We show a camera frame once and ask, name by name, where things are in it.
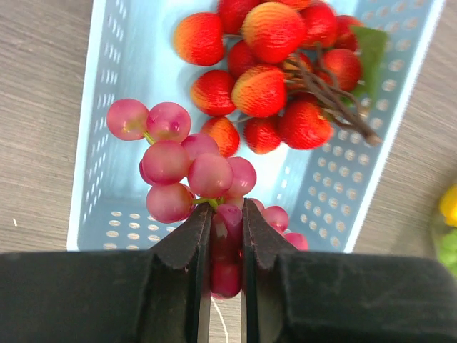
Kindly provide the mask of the red strawberry cluster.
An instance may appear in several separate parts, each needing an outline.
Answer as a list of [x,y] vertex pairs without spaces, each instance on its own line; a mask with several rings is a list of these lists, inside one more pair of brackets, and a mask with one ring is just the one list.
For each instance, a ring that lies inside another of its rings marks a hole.
[[224,157],[241,144],[258,155],[281,144],[311,150],[335,127],[380,144],[360,96],[376,92],[387,40],[325,1],[220,1],[185,17],[173,45],[206,68],[190,97],[208,119],[184,146]]

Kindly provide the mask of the green grape bunch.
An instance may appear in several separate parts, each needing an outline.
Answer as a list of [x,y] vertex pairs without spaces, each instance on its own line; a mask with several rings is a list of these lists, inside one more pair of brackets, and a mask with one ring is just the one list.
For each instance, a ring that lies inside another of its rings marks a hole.
[[442,263],[453,276],[457,275],[457,248],[456,248],[456,229],[442,236],[437,243],[438,260]]

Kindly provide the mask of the yellow banana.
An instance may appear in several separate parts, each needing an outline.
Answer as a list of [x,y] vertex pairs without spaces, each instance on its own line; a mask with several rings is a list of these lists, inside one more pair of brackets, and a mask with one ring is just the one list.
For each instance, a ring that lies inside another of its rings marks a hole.
[[439,211],[447,225],[457,226],[457,185],[454,183],[440,198]]

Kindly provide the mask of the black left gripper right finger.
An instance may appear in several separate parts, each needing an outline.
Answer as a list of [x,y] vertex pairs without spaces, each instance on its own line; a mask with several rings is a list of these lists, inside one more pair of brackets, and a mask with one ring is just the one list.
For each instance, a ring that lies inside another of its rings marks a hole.
[[419,257],[301,252],[243,204],[244,342],[454,342],[456,279]]

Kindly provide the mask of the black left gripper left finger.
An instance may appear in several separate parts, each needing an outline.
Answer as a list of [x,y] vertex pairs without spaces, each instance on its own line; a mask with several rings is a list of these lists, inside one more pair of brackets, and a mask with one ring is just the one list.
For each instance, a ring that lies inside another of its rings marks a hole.
[[207,342],[202,204],[152,248],[1,255],[3,342]]

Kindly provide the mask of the clear zip top bag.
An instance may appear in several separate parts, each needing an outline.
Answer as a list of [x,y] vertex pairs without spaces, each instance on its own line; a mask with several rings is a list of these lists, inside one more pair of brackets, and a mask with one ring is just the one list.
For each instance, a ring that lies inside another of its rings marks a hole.
[[456,229],[456,227],[449,226],[445,223],[443,215],[440,213],[439,208],[438,208],[439,202],[440,202],[440,199],[438,200],[438,202],[436,204],[436,208],[434,209],[432,219],[431,219],[431,225],[430,225],[431,236],[432,236],[432,240],[433,240],[433,248],[434,248],[434,252],[435,252],[437,260],[438,260],[438,248],[437,248],[438,240],[445,234],[449,233],[451,230]]

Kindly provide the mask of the purple grape bunch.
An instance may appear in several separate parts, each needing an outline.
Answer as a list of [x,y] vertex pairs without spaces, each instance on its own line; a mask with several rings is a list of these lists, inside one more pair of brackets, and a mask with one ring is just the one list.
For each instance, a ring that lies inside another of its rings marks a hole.
[[191,134],[191,117],[173,102],[151,109],[136,99],[115,101],[106,115],[110,133],[123,141],[146,140],[139,162],[149,214],[162,224],[187,219],[209,204],[210,285],[217,299],[241,291],[244,197],[256,185],[256,171],[242,157],[226,157],[207,134]]

